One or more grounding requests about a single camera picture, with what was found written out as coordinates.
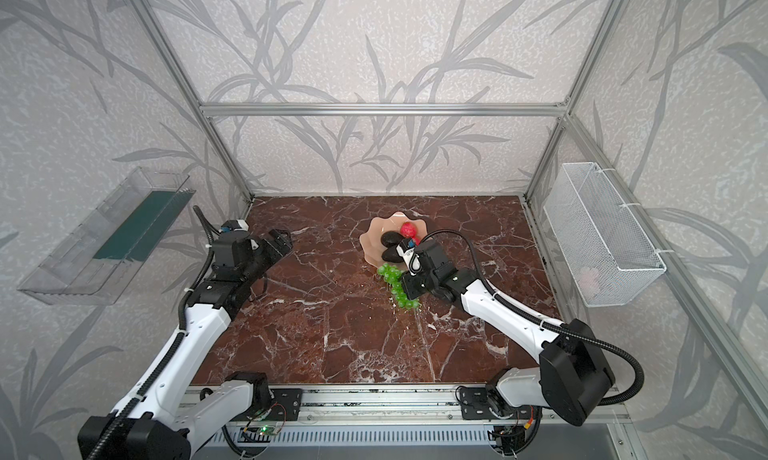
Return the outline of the dark avocado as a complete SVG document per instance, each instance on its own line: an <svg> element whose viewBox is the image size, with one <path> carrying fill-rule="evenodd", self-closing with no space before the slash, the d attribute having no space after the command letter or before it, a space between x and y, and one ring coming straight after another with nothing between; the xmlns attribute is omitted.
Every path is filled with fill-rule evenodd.
<svg viewBox="0 0 768 460"><path fill-rule="evenodd" d="M380 242L385 248L388 248L390 246L396 246L400 244L400 242L402 242L404 239L405 237L403 237L399 231L390 230L381 234Z"/></svg>
<svg viewBox="0 0 768 460"><path fill-rule="evenodd" d="M398 252L397 247L390 246L384 250L381 254L381 258L384 262L391 263L391 264L400 264L404 262L403 257Z"/></svg>

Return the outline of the clear plastic wall bin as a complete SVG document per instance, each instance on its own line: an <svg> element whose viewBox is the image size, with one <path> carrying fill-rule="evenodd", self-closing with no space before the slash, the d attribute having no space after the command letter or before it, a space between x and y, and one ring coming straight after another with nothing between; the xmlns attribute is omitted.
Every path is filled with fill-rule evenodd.
<svg viewBox="0 0 768 460"><path fill-rule="evenodd" d="M194 193L188 173L134 168L18 290L47 305L114 304Z"/></svg>

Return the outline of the aluminium front rail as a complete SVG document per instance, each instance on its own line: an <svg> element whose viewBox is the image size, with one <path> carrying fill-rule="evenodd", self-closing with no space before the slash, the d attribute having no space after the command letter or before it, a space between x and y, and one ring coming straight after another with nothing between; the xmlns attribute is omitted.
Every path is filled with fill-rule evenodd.
<svg viewBox="0 0 768 460"><path fill-rule="evenodd" d="M289 427L523 425L532 409L504 418L469 403L472 383L272 384L288 412Z"/></svg>

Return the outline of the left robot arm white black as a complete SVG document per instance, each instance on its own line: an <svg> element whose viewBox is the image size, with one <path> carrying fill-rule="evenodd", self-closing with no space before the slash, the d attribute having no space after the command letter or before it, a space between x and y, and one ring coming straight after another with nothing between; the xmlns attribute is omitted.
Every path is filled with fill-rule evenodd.
<svg viewBox="0 0 768 460"><path fill-rule="evenodd" d="M268 412L274 397L265 374L236 372L188 410L181 401L203 360L252 295L252 286L290 254L288 231L256 239L235 222L209 246L206 278L180 305L180 325L138 383L78 436L85 459L189 459L229 421Z"/></svg>

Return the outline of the green grape bunch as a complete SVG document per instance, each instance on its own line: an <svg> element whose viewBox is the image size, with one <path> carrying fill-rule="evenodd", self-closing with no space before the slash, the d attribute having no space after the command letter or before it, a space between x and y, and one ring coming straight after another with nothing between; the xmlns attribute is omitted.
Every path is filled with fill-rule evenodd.
<svg viewBox="0 0 768 460"><path fill-rule="evenodd" d="M391 297L395 304L406 310L418 309L421 303L418 299L409 299L401 282L403 272L394 265L383 264L377 268L377 273L389 285Z"/></svg>

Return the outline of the green circuit board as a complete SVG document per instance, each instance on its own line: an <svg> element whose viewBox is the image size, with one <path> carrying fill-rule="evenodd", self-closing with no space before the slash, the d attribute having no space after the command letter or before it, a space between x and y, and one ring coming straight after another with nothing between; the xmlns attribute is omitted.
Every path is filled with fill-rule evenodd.
<svg viewBox="0 0 768 460"><path fill-rule="evenodd" d="M283 430L278 425L263 425L258 427L244 427L241 435L250 442L267 442L268 438L278 436Z"/></svg>

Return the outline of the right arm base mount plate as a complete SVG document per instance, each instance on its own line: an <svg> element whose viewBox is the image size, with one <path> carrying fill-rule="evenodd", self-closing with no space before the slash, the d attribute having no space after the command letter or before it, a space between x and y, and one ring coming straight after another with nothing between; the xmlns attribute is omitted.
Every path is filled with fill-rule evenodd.
<svg viewBox="0 0 768 460"><path fill-rule="evenodd" d="M463 420L527 421L532 416L531 406L511 407L496 393L489 394L485 387L460 385L454 395Z"/></svg>

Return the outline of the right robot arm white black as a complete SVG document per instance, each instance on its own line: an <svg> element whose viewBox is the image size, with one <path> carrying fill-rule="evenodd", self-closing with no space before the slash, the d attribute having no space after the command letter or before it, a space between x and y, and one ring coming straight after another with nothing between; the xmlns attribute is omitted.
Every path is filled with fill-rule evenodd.
<svg viewBox="0 0 768 460"><path fill-rule="evenodd" d="M431 294L456 304L492 325L522 347L535 368L509 367L486 383L489 408L499 417L524 406L548 408L574 426L585 423L615 377L590 327L538 313L481 278L458 269L434 240L396 247L407 270L400 277L410 300Z"/></svg>

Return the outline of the red apple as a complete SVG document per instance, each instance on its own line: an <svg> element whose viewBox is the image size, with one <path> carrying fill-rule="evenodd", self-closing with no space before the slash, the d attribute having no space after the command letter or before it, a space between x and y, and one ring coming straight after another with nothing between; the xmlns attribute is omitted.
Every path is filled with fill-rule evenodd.
<svg viewBox="0 0 768 460"><path fill-rule="evenodd" d="M404 222L399 228L399 233L405 238L416 238L418 228L412 222Z"/></svg>

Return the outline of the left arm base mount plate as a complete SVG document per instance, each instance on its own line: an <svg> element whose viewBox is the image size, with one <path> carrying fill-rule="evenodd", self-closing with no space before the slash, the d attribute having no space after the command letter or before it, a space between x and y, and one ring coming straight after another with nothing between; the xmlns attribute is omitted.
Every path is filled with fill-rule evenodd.
<svg viewBox="0 0 768 460"><path fill-rule="evenodd" d="M273 422L297 421L302 405L303 393L304 391L301 388L273 389L273 399L270 407L266 407L263 411L257 410L255 413L242 413L236 417L236 420Z"/></svg>

